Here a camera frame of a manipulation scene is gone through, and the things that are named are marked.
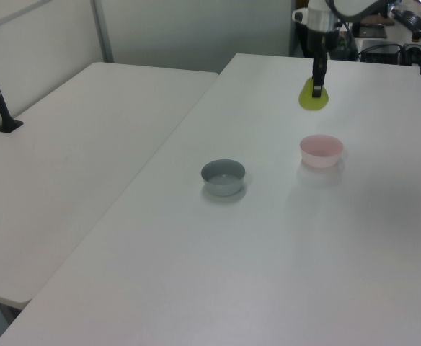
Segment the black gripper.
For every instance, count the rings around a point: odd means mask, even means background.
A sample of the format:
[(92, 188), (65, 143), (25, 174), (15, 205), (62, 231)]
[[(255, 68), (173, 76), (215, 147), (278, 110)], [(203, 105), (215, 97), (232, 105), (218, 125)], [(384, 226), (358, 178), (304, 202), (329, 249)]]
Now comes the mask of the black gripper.
[(329, 53), (336, 49), (339, 36), (339, 30), (322, 32), (310, 28), (307, 29), (306, 56), (308, 58), (313, 58), (313, 98), (320, 98), (322, 95), (327, 72), (327, 57)]

